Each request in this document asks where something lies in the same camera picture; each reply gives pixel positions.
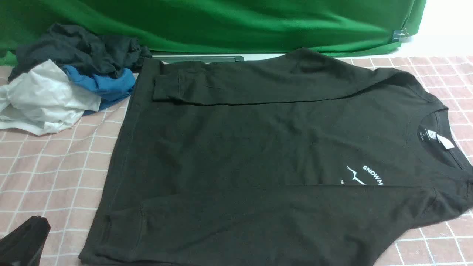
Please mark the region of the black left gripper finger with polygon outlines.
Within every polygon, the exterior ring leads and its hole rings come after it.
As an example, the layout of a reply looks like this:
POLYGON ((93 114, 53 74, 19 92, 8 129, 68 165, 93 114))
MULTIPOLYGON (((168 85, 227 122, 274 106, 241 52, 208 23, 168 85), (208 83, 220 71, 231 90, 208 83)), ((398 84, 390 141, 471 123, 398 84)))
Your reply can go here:
POLYGON ((0 241, 1 266, 39 266, 51 226, 42 216, 32 216, 0 241))

